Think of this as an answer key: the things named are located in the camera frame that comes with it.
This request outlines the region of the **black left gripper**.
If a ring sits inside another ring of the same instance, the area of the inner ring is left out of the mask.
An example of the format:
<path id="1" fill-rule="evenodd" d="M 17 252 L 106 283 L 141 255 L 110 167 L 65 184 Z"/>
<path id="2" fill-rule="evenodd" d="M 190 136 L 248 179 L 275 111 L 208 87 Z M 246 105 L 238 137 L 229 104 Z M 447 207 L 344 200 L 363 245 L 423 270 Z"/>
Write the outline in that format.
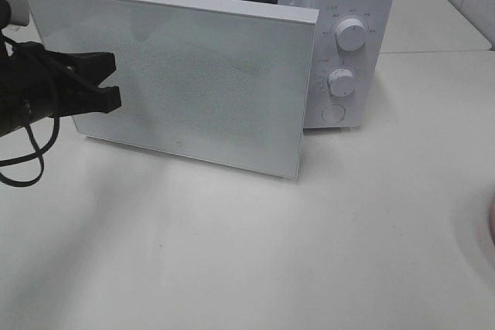
<path id="1" fill-rule="evenodd" d="M 4 39 L 1 136 L 46 117 L 108 114 L 121 107 L 118 87 L 101 84 L 116 71 L 113 53 L 58 53 L 36 42 Z"/>

